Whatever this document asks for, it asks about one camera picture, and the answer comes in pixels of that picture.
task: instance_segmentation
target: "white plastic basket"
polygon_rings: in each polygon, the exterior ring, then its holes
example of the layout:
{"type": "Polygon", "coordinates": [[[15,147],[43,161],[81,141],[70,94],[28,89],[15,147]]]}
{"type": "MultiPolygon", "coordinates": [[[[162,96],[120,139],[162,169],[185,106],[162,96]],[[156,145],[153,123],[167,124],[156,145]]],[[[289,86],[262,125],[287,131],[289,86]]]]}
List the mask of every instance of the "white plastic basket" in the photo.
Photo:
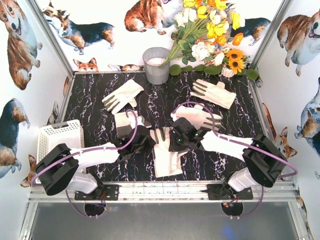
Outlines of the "white plastic basket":
{"type": "Polygon", "coordinates": [[[85,147],[84,130],[79,120],[41,127],[38,133],[36,163],[39,163],[58,144],[66,144],[68,148],[76,149],[85,147]]]}

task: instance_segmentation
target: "black surface with white veins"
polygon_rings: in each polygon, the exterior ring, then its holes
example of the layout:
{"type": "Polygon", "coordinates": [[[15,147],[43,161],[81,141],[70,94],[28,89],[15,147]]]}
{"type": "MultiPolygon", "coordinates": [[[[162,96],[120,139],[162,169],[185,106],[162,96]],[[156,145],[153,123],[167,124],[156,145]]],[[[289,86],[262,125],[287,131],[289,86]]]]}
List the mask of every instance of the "black surface with white veins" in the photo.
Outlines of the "black surface with white veins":
{"type": "MultiPolygon", "coordinates": [[[[236,137],[254,137],[263,133],[252,94],[244,77],[209,76],[201,72],[185,72],[180,76],[169,77],[167,83],[152,85],[147,82],[143,72],[77,74],[65,114],[65,121],[78,119],[83,127],[86,147],[98,146],[115,139],[117,131],[114,116],[107,112],[102,99],[119,88],[129,79],[140,84],[142,91],[135,99],[135,110],[152,128],[171,126],[170,113],[178,104],[195,101],[205,104],[214,114],[222,117],[220,133],[236,137]],[[217,84],[225,83],[225,89],[236,93],[229,110],[211,102],[190,96],[192,82],[197,79],[217,84]]],[[[129,104],[123,111],[131,108],[129,104]]],[[[88,168],[101,180],[109,181],[176,181],[176,180],[219,180],[231,172],[240,170],[245,164],[234,157],[216,152],[204,152],[190,149],[181,158],[183,174],[159,177],[155,176],[153,154],[151,151],[135,155],[133,159],[120,163],[100,164],[88,168]]]]}

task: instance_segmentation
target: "black marble table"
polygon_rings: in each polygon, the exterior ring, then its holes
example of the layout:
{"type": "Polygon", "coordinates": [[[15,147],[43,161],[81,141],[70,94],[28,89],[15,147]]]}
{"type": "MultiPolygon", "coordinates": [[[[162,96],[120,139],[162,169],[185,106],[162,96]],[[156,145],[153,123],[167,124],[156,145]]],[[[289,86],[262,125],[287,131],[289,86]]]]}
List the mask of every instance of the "black marble table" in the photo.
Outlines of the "black marble table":
{"type": "MultiPolygon", "coordinates": [[[[263,130],[254,105],[252,94],[244,77],[209,76],[199,72],[185,72],[180,76],[169,78],[163,85],[152,85],[147,82],[143,72],[77,74],[71,96],[66,108],[65,121],[78,119],[84,131],[86,147],[105,144],[117,136],[114,116],[107,112],[102,99],[134,79],[144,91],[136,97],[136,111],[152,128],[171,126],[170,113],[180,103],[195,101],[205,104],[214,114],[222,117],[220,133],[236,137],[254,137],[263,130]],[[211,102],[190,96],[192,82],[204,79],[213,84],[225,83],[225,89],[236,93],[236,98],[229,110],[211,102]]],[[[123,109],[131,108],[129,104],[123,109]]],[[[151,151],[135,155],[132,159],[112,164],[100,164],[87,170],[97,174],[102,181],[183,181],[183,180],[219,180],[231,172],[245,167],[239,159],[216,152],[204,152],[190,149],[181,158],[183,174],[158,177],[155,176],[153,154],[151,151]]]]}

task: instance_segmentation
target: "gray floor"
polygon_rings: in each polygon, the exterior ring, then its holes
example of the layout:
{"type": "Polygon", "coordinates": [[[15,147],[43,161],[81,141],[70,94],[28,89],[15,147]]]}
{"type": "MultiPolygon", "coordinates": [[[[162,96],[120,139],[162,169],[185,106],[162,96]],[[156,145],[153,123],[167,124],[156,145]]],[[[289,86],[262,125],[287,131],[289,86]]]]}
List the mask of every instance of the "gray floor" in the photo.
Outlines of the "gray floor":
{"type": "MultiPolygon", "coordinates": [[[[256,203],[245,203],[244,213],[256,203]]],[[[83,204],[76,205],[83,210],[83,204]]],[[[219,203],[108,204],[100,219],[69,203],[39,203],[33,240],[296,240],[286,202],[265,202],[252,216],[226,217],[219,203]]]]}

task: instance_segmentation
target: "white glove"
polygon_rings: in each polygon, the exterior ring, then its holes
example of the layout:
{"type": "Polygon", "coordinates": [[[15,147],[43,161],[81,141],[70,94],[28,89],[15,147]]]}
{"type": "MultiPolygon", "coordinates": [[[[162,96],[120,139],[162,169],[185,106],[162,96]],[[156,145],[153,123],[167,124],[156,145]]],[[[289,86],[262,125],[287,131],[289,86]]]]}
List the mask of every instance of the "white glove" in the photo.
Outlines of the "white glove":
{"type": "Polygon", "coordinates": [[[225,90],[225,84],[223,82],[214,85],[210,82],[198,79],[193,83],[192,89],[195,92],[190,92],[191,96],[196,96],[217,104],[225,109],[229,109],[236,98],[235,93],[225,90]]]}
{"type": "MultiPolygon", "coordinates": [[[[185,118],[187,119],[196,129],[205,127],[212,129],[213,120],[209,112],[202,111],[203,107],[200,105],[195,105],[194,107],[185,107],[180,106],[175,112],[176,119],[185,118]]],[[[216,131],[221,126],[221,116],[213,114],[214,117],[214,126],[216,131]]]]}
{"type": "Polygon", "coordinates": [[[150,136],[156,142],[153,147],[155,177],[166,177],[182,174],[180,157],[188,151],[170,152],[170,128],[150,130],[150,136]]]}
{"type": "Polygon", "coordinates": [[[130,103],[131,106],[136,107],[137,102],[134,100],[134,97],[143,90],[144,89],[142,86],[130,79],[117,90],[106,96],[102,102],[104,103],[106,110],[108,112],[111,111],[111,113],[114,115],[128,103],[130,103]]]}
{"type": "MultiPolygon", "coordinates": [[[[229,135],[219,134],[219,133],[218,135],[220,135],[221,137],[228,138],[229,140],[232,139],[232,140],[249,144],[249,145],[253,143],[253,139],[250,137],[242,138],[242,137],[229,136],[229,135]]],[[[242,157],[242,154],[244,153],[244,149],[247,148],[246,146],[219,138],[214,134],[213,131],[209,131],[204,135],[203,140],[201,141],[201,144],[204,150],[206,151],[226,154],[231,157],[240,159],[243,162],[245,161],[244,158],[242,157]]]]}

